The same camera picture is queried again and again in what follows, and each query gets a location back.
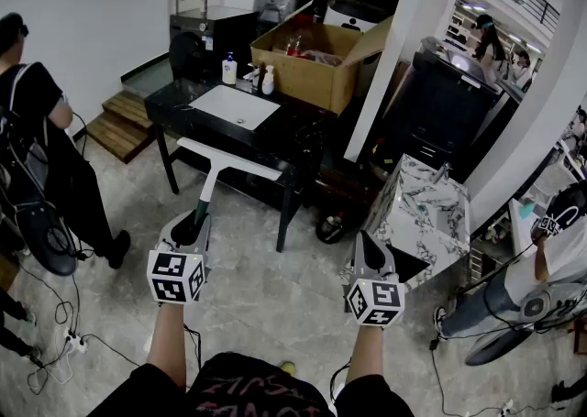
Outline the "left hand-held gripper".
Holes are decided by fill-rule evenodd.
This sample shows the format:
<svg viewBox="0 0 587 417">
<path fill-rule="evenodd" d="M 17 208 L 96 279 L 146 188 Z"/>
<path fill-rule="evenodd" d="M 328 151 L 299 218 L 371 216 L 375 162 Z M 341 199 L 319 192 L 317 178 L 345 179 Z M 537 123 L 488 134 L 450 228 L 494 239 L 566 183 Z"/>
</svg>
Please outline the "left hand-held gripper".
<svg viewBox="0 0 587 417">
<path fill-rule="evenodd" d="M 159 251 L 151 250 L 147 279 L 153 299 L 159 303 L 192 304 L 199 300 L 207 280 L 211 215 L 205 214 L 195 243 L 178 245 L 171 231 L 191 212 L 175 216 L 160 232 Z M 193 251 L 181 253 L 171 251 Z"/>
</svg>

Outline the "white squeegee dark handle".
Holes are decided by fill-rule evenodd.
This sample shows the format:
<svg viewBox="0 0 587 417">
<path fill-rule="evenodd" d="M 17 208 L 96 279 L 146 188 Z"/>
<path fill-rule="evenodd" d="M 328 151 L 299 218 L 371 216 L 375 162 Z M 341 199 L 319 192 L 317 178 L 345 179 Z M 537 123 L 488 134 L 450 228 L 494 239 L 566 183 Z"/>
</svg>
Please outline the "white squeegee dark handle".
<svg viewBox="0 0 587 417">
<path fill-rule="evenodd" d="M 201 191 L 198 204 L 194 210 L 195 222 L 202 219 L 207 213 L 207 205 L 210 203 L 212 193 L 219 173 L 224 169 L 241 170 L 270 181 L 277 181 L 282 173 L 278 170 L 263 166 L 252 160 L 243 159 L 231 153 L 207 146 L 187 137 L 181 137 L 178 145 L 199 156 L 210 160 L 211 168 L 207 173 L 205 184 Z"/>
</svg>

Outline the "black bucket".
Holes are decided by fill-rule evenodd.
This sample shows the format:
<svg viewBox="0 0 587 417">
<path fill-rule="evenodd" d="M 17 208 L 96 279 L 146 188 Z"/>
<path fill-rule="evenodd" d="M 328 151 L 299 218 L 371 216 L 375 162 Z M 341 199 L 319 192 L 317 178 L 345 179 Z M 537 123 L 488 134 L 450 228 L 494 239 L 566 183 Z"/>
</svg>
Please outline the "black bucket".
<svg viewBox="0 0 587 417">
<path fill-rule="evenodd" d="M 317 238 L 328 245 L 336 244 L 347 232 L 348 229 L 342 211 L 323 216 L 316 225 Z"/>
</svg>

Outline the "white marble sink cabinet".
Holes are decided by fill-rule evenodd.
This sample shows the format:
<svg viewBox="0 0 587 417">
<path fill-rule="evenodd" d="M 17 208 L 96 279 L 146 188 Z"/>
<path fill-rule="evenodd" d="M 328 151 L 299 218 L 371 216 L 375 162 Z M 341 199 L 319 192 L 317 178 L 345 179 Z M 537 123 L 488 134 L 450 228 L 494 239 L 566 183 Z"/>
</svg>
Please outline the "white marble sink cabinet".
<svg viewBox="0 0 587 417">
<path fill-rule="evenodd" d="M 452 179 L 403 155 L 363 228 L 392 247 L 400 281 L 413 290 L 470 252 L 469 195 Z"/>
</svg>

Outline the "black countertop with white sink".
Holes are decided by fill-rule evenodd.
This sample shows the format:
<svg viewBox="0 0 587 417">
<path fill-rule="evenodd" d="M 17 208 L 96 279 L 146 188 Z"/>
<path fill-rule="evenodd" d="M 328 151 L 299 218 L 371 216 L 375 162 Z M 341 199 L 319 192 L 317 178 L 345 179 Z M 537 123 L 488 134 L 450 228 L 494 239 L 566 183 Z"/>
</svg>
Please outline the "black countertop with white sink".
<svg viewBox="0 0 587 417">
<path fill-rule="evenodd" d="M 241 170 L 224 169 L 217 181 L 280 211 L 276 249 L 282 251 L 288 225 L 314 184 L 336 116 L 280 93 L 258 96 L 226 85 L 280 106 L 260 126 L 249 131 L 189 106 L 194 99 L 218 85 L 224 84 L 178 79 L 145 100 L 169 184 L 173 192 L 179 191 L 172 167 L 175 160 L 206 175 L 211 168 L 209 159 L 178 145 L 181 137 L 280 171 L 279 179 L 270 181 Z"/>
</svg>

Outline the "white sink unit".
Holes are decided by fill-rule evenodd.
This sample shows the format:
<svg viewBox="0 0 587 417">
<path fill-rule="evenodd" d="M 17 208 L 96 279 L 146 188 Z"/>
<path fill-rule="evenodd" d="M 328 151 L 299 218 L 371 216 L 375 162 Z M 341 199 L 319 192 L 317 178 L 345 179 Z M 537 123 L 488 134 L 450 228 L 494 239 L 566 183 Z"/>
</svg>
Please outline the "white sink unit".
<svg viewBox="0 0 587 417">
<path fill-rule="evenodd" d="M 537 247 L 532 241 L 531 230 L 538 220 L 538 216 L 531 211 L 527 217 L 523 218 L 520 214 L 523 208 L 524 206 L 515 199 L 508 202 L 514 260 L 518 260 L 520 257 L 528 257 L 537 251 Z"/>
</svg>

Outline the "grey round device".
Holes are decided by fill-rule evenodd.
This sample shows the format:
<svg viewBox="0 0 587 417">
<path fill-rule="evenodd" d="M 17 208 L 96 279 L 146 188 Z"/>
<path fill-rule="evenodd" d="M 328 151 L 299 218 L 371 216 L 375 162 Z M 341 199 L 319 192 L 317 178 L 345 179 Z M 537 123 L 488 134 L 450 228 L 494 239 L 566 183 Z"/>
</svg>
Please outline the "grey round device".
<svg viewBox="0 0 587 417">
<path fill-rule="evenodd" d="M 546 286 L 528 294 L 518 317 L 478 339 L 465 359 L 469 367 L 478 367 L 508 354 L 533 333 L 574 322 L 587 313 L 587 283 Z"/>
</svg>

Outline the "person's black printed shirt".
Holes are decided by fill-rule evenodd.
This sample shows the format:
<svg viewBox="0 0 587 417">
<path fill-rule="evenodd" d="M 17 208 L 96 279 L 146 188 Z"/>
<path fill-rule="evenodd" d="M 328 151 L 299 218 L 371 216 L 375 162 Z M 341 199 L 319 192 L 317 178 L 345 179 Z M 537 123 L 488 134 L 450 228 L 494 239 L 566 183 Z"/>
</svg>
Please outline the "person's black printed shirt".
<svg viewBox="0 0 587 417">
<path fill-rule="evenodd" d="M 274 365 L 219 353 L 205 362 L 189 390 L 145 364 L 87 417 L 415 417 L 381 375 L 351 381 L 335 408 L 313 385 Z"/>
</svg>

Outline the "dark grey copier machine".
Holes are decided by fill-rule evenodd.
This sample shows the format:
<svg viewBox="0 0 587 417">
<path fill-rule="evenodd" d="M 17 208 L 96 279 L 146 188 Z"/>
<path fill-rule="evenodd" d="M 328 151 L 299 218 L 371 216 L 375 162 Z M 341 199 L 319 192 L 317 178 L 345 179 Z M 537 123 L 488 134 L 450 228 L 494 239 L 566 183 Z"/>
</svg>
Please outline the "dark grey copier machine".
<svg viewBox="0 0 587 417">
<path fill-rule="evenodd" d="M 481 65 L 434 37 L 421 40 L 390 102 L 374 161 L 392 170 L 403 155 L 465 182 L 513 118 L 522 100 L 484 80 Z"/>
</svg>

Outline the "white soap pump bottle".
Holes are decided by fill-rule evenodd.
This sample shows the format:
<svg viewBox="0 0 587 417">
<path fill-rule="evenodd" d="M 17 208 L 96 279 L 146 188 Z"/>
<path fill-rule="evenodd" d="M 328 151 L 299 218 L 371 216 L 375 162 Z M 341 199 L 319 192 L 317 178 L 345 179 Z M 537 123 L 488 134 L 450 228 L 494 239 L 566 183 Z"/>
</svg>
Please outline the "white soap pump bottle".
<svg viewBox="0 0 587 417">
<path fill-rule="evenodd" d="M 222 82 L 227 85 L 235 85 L 237 81 L 238 64 L 229 52 L 227 57 L 222 61 Z"/>
</svg>

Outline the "large cardboard box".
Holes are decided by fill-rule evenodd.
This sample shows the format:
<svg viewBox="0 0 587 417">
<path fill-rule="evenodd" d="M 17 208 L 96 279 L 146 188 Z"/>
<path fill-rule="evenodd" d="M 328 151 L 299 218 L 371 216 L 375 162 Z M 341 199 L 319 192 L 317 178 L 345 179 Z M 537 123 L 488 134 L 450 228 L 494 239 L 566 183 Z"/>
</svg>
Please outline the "large cardboard box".
<svg viewBox="0 0 587 417">
<path fill-rule="evenodd" d="M 252 63 L 273 65 L 275 90 L 337 115 L 355 93 L 361 64 L 384 50 L 393 19 L 389 16 L 365 33 L 319 24 L 303 8 L 250 44 Z M 286 55 L 288 39 L 302 36 L 302 53 L 320 50 L 343 58 L 332 67 Z"/>
</svg>

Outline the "clear plastic bag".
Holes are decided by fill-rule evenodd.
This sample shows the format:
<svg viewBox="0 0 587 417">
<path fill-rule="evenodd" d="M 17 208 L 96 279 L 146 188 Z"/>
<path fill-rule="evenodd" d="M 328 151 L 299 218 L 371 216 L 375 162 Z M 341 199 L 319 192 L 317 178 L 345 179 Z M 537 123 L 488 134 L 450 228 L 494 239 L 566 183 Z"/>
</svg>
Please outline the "clear plastic bag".
<svg viewBox="0 0 587 417">
<path fill-rule="evenodd" d="M 320 50 L 314 50 L 314 49 L 309 49 L 304 51 L 301 54 L 301 58 L 305 59 L 305 60 L 310 60 L 316 63 L 321 63 L 324 65 L 328 65 L 328 66 L 332 66 L 332 67 L 337 67 L 339 66 L 342 62 L 343 62 L 343 58 L 334 55 L 334 54 L 329 54 Z"/>
</svg>

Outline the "black washing machine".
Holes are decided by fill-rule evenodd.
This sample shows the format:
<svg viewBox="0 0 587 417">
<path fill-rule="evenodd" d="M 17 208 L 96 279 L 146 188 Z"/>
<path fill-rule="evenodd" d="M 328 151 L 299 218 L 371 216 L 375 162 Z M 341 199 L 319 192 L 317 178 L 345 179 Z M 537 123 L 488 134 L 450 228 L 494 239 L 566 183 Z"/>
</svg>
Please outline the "black washing machine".
<svg viewBox="0 0 587 417">
<path fill-rule="evenodd" d="M 222 64 L 232 57 L 238 75 L 251 62 L 249 44 L 256 38 L 254 11 L 212 5 L 170 16 L 169 63 L 175 80 L 220 79 Z"/>
</svg>

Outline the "white round bin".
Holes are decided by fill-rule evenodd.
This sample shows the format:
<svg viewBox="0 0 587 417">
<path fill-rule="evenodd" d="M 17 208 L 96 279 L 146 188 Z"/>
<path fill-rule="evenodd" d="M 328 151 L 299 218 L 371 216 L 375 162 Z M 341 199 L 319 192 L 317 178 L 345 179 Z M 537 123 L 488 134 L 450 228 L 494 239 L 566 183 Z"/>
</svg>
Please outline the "white round bin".
<svg viewBox="0 0 587 417">
<path fill-rule="evenodd" d="M 389 16 L 384 9 L 356 0 L 329 0 L 323 23 L 365 33 Z"/>
</svg>

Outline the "plastic-wrapped appliance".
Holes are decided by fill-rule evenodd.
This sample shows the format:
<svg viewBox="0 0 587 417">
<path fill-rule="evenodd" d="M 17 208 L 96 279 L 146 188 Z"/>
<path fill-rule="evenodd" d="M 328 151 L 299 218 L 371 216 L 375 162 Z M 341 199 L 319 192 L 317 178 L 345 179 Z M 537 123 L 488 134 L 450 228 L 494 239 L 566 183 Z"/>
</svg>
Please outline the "plastic-wrapped appliance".
<svg viewBox="0 0 587 417">
<path fill-rule="evenodd" d="M 257 37 L 281 24 L 285 18 L 312 0 L 254 0 L 253 10 L 258 13 Z"/>
</svg>

